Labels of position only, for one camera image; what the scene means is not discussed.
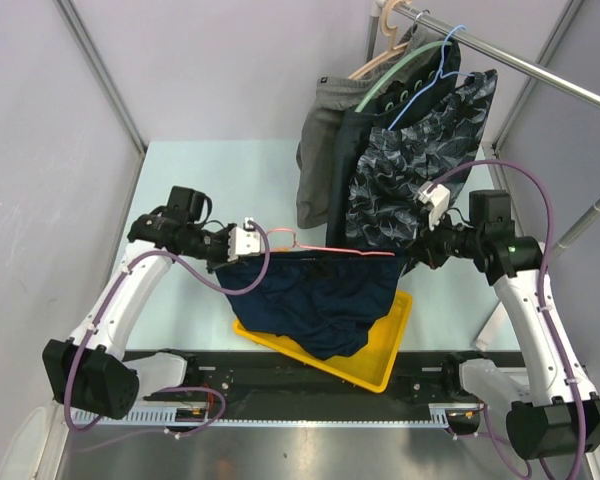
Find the pink wire hanger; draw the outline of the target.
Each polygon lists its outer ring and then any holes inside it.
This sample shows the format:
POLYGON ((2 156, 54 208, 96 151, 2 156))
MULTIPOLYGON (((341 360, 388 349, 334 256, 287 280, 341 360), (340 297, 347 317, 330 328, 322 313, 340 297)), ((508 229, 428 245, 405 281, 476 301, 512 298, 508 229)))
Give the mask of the pink wire hanger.
POLYGON ((348 254, 359 257, 395 257, 396 254, 391 251, 378 251, 378 250, 357 250, 351 248, 341 247, 325 247, 316 246, 300 243, 297 237, 297 232, 291 228, 279 227, 273 228, 266 232, 268 239, 271 239, 274 235, 281 234, 286 235, 290 238, 291 242, 289 245, 278 246, 274 248, 275 252, 291 252, 292 250, 305 250, 305 251, 316 251, 333 254, 348 254))

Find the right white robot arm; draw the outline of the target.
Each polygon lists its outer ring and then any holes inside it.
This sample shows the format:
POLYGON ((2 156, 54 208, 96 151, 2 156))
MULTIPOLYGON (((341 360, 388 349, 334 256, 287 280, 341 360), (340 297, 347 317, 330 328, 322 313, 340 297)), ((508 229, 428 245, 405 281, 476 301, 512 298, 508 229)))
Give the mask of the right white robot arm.
POLYGON ((431 268, 471 260, 486 276, 512 323, 527 371, 521 384, 480 353, 449 356, 441 376, 453 401, 474 396, 504 415, 514 451, 524 460, 584 454, 600 445, 600 396, 571 347, 555 306, 543 252, 515 232, 503 190, 469 196, 469 223, 453 224, 450 192, 426 183, 416 195, 424 222, 413 250, 431 268))

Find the navy blue shorts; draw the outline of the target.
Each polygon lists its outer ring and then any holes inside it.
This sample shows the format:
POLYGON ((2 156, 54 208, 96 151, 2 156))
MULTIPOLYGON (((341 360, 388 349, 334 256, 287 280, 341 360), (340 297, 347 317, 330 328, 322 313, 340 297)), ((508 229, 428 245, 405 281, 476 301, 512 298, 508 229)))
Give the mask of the navy blue shorts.
POLYGON ((228 300, 251 332, 286 336, 320 360, 350 357, 389 313, 406 264, 403 256, 273 253, 255 289, 228 300))

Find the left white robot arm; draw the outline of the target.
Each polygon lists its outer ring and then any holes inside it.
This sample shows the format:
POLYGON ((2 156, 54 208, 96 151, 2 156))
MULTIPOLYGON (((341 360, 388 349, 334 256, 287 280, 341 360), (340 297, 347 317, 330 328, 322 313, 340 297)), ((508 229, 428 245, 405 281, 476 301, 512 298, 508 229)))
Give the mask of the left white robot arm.
POLYGON ((206 230, 211 209, 206 194, 173 187, 166 205, 131 224, 119 266, 80 325, 68 339, 47 343, 43 363, 67 420, 75 409, 121 419, 137 400, 163 389, 182 400, 199 392, 200 374, 180 355, 157 353, 131 362, 124 356, 149 296, 176 257, 227 260, 232 228, 206 230))

